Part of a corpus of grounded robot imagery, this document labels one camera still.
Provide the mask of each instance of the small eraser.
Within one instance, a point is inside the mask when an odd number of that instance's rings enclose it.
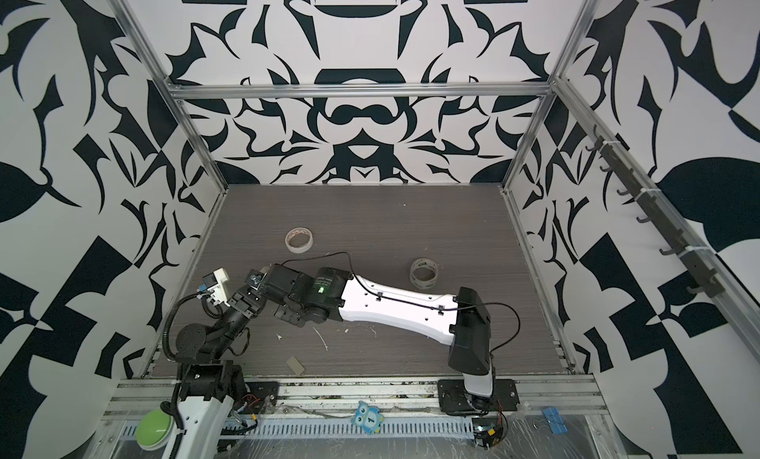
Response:
[[[290,369],[293,370],[293,373],[295,373],[296,376],[301,376],[303,375],[303,372],[306,371],[306,369],[303,368],[303,365],[301,365],[301,362],[299,362],[298,359],[294,356],[290,357],[286,363]]]

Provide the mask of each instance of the blue owl toy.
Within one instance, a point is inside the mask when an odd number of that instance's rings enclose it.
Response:
[[[363,401],[359,402],[356,413],[351,420],[351,424],[359,426],[367,434],[380,432],[383,416],[376,407],[371,407]]]

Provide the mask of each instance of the tape roll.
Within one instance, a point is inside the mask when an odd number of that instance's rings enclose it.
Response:
[[[432,259],[421,257],[409,269],[409,281],[417,289],[430,289],[438,280],[438,264]]]
[[[306,244],[300,245],[300,246],[291,245],[290,244],[291,240],[293,240],[293,238],[299,235],[309,236],[309,241],[306,242]],[[288,250],[291,253],[296,253],[297,255],[300,255],[301,253],[306,253],[307,251],[309,251],[309,249],[311,249],[312,245],[314,245],[314,236],[312,236],[312,232],[308,228],[303,228],[303,227],[293,228],[285,236],[285,246],[288,248]]]

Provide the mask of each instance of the green button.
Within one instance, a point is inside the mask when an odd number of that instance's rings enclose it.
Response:
[[[172,416],[160,409],[154,409],[140,420],[135,437],[140,445],[154,446],[169,433],[171,425]]]

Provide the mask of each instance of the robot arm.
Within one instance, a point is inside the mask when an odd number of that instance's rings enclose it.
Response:
[[[489,403],[491,318],[472,289],[461,287],[456,296],[415,293],[332,267],[322,267],[312,278],[280,264],[266,273],[251,271],[246,283],[249,296],[278,303],[274,316],[299,327],[328,318],[373,321],[449,345],[448,365],[464,375],[473,408],[485,409]]]
[[[472,289],[462,287],[456,296],[415,293],[331,267],[311,277],[275,264],[266,272],[252,270],[246,284],[226,299],[226,279],[224,270],[204,277],[204,294],[211,294],[215,305],[228,306],[216,323],[189,324],[177,335],[179,383],[171,407],[177,427],[163,459],[214,456],[219,432],[245,394],[240,367],[220,358],[268,300],[278,304],[275,317],[298,327],[328,318],[374,321],[448,345],[448,365],[464,375],[470,406],[477,411],[490,406],[490,316]]]

